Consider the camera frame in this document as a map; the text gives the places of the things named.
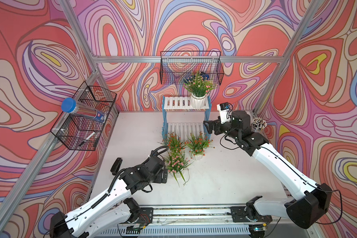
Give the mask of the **pink flower pot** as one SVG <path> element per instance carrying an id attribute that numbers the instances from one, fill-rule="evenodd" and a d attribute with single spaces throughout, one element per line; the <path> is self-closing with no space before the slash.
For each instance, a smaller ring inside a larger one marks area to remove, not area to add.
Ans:
<path id="1" fill-rule="evenodd" d="M 203 80 L 200 73 L 196 72 L 182 79 L 184 88 L 190 94 L 190 105 L 195 109 L 204 107 L 205 102 L 207 102 L 207 96 L 216 88 L 216 84 L 210 77 L 209 80 Z"/>
<path id="2" fill-rule="evenodd" d="M 193 160 L 190 160 L 188 157 L 186 157 L 184 150 L 169 151 L 164 160 L 166 168 L 168 169 L 168 173 L 172 174 L 177 183 L 179 183 L 178 178 L 181 178 L 183 181 L 183 186 L 185 186 L 189 181 L 189 178 L 184 176 L 184 172 L 189 172 L 188 168 L 193 163 Z"/>

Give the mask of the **red flower pot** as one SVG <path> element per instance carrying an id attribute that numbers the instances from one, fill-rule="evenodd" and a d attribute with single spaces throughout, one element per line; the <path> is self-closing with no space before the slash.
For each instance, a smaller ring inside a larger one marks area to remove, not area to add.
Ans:
<path id="1" fill-rule="evenodd" d="M 213 140 L 209 139 L 202 132 L 198 135 L 190 133 L 185 145 L 189 149 L 191 159 L 200 160 L 205 156 L 205 149 L 212 147 L 212 142 Z"/>
<path id="2" fill-rule="evenodd" d="M 162 144 L 168 146 L 170 152 L 182 152 L 185 148 L 184 142 L 175 132 L 166 134 Z"/>

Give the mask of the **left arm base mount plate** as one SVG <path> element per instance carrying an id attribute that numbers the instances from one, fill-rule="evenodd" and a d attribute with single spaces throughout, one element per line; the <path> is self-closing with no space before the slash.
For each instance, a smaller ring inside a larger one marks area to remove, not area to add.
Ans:
<path id="1" fill-rule="evenodd" d="M 153 213 L 153 207 L 142 207 L 137 211 L 132 211 L 126 223 L 148 225 L 153 221 Z"/>

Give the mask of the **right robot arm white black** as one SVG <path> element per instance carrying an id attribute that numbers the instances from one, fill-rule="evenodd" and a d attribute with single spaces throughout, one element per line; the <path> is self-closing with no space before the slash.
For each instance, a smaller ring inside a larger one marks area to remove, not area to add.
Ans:
<path id="1" fill-rule="evenodd" d="M 246 203 L 247 219 L 253 221 L 263 216 L 277 216 L 308 229 L 328 212 L 332 189 L 300 172 L 266 137 L 254 132 L 247 112 L 221 110 L 217 120 L 204 121 L 203 124 L 209 134 L 222 134 L 235 142 L 238 149 L 263 164 L 290 192 L 291 198 L 287 199 L 254 197 Z"/>

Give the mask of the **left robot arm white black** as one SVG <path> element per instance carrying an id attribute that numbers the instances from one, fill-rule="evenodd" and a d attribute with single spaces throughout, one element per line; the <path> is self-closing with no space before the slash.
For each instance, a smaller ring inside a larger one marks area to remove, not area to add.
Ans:
<path id="1" fill-rule="evenodd" d="M 152 183 L 166 183 L 164 161 L 150 155 L 142 164 L 119 170 L 109 187 L 99 195 L 66 214 L 56 213 L 50 222 L 51 238 L 92 238 L 115 224 L 134 223 L 141 208 L 132 198 L 146 192 Z"/>

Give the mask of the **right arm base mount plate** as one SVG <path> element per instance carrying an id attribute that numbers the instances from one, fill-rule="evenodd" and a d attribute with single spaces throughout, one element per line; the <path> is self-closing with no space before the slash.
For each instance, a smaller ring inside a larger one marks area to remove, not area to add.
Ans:
<path id="1" fill-rule="evenodd" d="M 233 206 L 227 214 L 232 216 L 234 223 L 251 222 L 269 224 L 273 221 L 271 216 L 259 215 L 253 207 Z"/>

